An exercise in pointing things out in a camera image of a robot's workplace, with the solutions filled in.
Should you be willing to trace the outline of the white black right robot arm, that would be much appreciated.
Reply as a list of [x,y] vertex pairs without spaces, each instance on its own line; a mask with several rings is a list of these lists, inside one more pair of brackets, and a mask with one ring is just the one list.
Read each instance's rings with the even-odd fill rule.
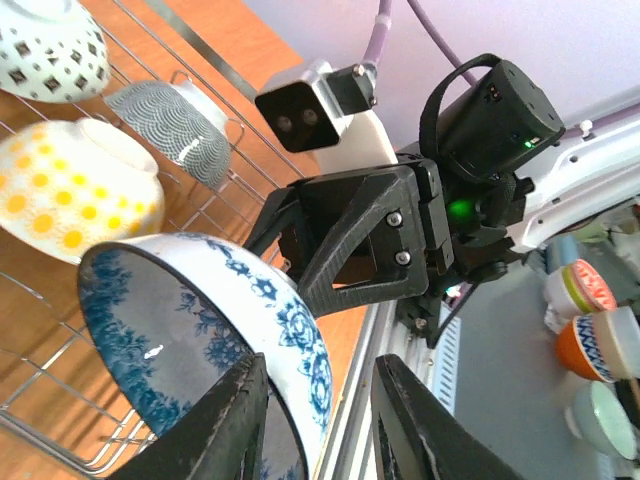
[[548,239],[639,193],[639,121],[568,137],[514,63],[479,55],[433,90],[415,143],[395,150],[374,115],[377,68],[325,61],[273,78],[255,104],[281,145],[321,174],[274,190],[245,248],[277,244],[306,305],[323,316],[396,301],[435,346],[446,290],[505,275]]

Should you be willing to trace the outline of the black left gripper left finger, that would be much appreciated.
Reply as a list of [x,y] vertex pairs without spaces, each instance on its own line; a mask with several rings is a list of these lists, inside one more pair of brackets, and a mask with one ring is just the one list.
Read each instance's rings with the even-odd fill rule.
[[268,406],[261,353],[246,355],[112,479],[258,479]]

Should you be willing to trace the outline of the yellow blue patterned bowl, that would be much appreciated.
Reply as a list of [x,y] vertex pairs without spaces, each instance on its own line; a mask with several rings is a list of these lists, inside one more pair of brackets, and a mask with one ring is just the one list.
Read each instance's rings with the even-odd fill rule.
[[154,157],[109,123],[29,125],[1,142],[1,227],[70,264],[92,246],[161,230],[165,195]]

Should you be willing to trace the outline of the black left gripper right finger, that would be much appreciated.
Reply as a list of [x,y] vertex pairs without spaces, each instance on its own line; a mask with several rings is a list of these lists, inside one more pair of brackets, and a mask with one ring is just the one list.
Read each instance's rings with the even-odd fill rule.
[[379,479],[522,477],[470,435],[395,354],[375,359],[371,411]]

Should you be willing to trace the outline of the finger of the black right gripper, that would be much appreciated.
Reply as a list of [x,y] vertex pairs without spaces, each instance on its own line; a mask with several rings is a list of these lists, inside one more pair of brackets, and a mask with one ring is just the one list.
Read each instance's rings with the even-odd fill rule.
[[414,171],[402,165],[322,176],[302,186],[309,226],[327,228],[298,281],[314,316],[426,291],[419,200]]

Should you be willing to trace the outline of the blue floral white bowl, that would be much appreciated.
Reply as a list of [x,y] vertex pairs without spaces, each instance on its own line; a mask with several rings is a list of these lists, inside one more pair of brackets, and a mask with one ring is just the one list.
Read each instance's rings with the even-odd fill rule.
[[260,475],[313,476],[331,418],[331,364],[284,274],[234,243],[177,232],[90,248],[77,284],[98,353],[156,436],[243,356],[261,353],[269,379]]

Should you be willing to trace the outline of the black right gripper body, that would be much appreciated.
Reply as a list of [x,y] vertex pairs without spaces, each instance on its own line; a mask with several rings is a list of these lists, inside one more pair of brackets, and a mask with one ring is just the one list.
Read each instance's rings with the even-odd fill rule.
[[[434,345],[443,334],[437,320],[446,290],[460,282],[478,285],[496,280],[516,259],[515,243],[506,229],[522,219],[526,197],[534,185],[512,173],[473,184],[440,173],[432,160],[410,154],[403,155],[397,164],[346,172],[395,165],[410,167],[417,180],[429,286],[421,295],[389,301],[398,302],[401,323]],[[301,203],[302,186],[318,177],[342,173],[300,179],[271,192],[245,248],[259,255],[277,244],[298,287],[327,231],[319,227],[314,232],[309,226],[310,215]]]

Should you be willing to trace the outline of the pink patterned bowl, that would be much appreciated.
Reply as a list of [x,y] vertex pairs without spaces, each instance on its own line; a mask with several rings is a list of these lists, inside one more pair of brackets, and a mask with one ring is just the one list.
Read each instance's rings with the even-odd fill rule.
[[78,1],[1,3],[1,89],[45,103],[76,103],[110,82],[105,35]]

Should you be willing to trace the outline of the grey speckled bowl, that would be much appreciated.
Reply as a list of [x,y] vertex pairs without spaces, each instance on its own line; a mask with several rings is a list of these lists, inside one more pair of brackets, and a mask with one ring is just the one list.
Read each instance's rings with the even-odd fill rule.
[[215,189],[231,163],[229,117],[191,81],[132,83],[106,105],[169,161]]

